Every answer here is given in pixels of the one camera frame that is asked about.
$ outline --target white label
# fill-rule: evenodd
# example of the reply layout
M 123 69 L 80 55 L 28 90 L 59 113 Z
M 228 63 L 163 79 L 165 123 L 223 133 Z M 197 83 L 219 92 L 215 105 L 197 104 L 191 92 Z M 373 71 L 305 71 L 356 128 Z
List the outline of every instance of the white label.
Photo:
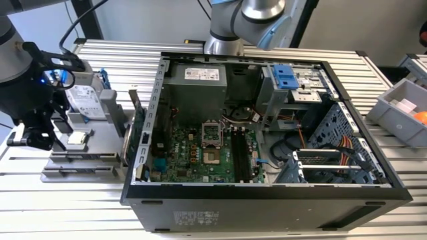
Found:
M 220 70 L 209 68 L 187 68 L 185 69 L 185 79 L 189 80 L 220 80 Z
M 76 85 L 72 89 L 67 90 L 76 112 L 80 112 L 89 119 L 105 119 L 100 99 L 91 86 Z
M 299 82 L 300 85 L 309 84 L 309 80 L 307 80 L 305 78 L 299 78 L 297 82 Z
M 219 217 L 219 211 L 173 211 L 177 225 L 216 225 Z
M 257 113 L 255 113 L 255 115 L 252 117 L 252 121 L 257 123 L 259 120 L 260 120 L 260 115 Z

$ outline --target wall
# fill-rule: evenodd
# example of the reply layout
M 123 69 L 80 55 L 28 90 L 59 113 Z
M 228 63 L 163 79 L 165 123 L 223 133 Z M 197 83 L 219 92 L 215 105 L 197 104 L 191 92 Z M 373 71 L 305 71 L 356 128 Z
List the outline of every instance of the wall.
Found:
M 211 15 L 207 1 L 200 0 Z M 287 0 L 285 14 L 293 3 L 295 0 Z M 296 15 L 304 3 L 299 0 Z M 105 40 L 181 44 L 185 39 L 205 41 L 209 37 L 211 21 L 196 0 L 111 0 L 96 15 Z
M 299 47 L 363 50 L 377 65 L 395 66 L 405 53 L 425 51 L 424 21 L 425 0 L 320 0 Z
M 75 9 L 71 2 L 67 2 L 69 15 L 72 20 L 76 19 Z M 41 7 L 25 12 L 9 15 L 9 19 L 24 41 L 35 42 L 47 52 L 60 53 L 59 42 L 71 26 L 71 21 L 67 15 L 65 3 L 59 3 L 51 6 Z M 84 34 L 80 26 L 77 26 L 80 37 Z M 71 48 L 77 35 L 72 31 L 64 43 L 67 48 Z M 10 117 L 0 112 L 0 124 L 13 126 Z M 9 133 L 9 129 L 0 126 L 0 143 Z

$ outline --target ram slot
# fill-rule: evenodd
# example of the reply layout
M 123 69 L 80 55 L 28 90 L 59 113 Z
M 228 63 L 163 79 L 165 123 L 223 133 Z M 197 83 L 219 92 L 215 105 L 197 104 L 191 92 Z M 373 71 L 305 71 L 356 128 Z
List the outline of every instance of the ram slot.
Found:
M 240 181 L 248 183 L 251 180 L 251 166 L 245 133 L 241 130 L 232 131 L 231 133 L 231 153 L 235 181 L 236 183 Z

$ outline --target gray plastic bin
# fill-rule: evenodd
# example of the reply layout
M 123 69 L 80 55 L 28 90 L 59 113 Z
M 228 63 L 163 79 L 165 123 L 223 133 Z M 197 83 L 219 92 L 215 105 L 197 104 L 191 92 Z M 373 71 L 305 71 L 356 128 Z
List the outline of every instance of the gray plastic bin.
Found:
M 396 107 L 403 99 L 416 105 L 411 113 Z M 411 147 L 427 147 L 427 126 L 413 118 L 413 114 L 427 111 L 427 89 L 403 79 L 380 96 L 367 118 L 377 123 Z

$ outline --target metal slotted table surface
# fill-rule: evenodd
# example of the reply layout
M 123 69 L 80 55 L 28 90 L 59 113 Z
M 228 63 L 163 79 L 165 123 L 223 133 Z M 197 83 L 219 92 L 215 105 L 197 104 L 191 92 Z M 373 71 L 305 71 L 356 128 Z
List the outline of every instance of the metal slotted table surface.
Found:
M 145 44 L 88 40 L 76 48 L 93 70 L 105 68 L 119 103 L 131 108 L 128 89 L 137 89 L 148 103 L 160 52 L 201 53 L 199 44 Z M 377 95 L 391 84 L 367 57 L 353 51 L 245 47 L 248 57 L 328 61 L 365 115 Z M 413 201 L 349 232 L 323 234 L 295 232 L 144 232 L 129 207 L 119 203 L 123 184 L 41 183 L 40 172 L 48 162 L 47 151 L 0 146 L 0 239 L 427 239 L 427 148 L 408 148 L 384 129 L 367 122 L 381 150 L 409 189 Z

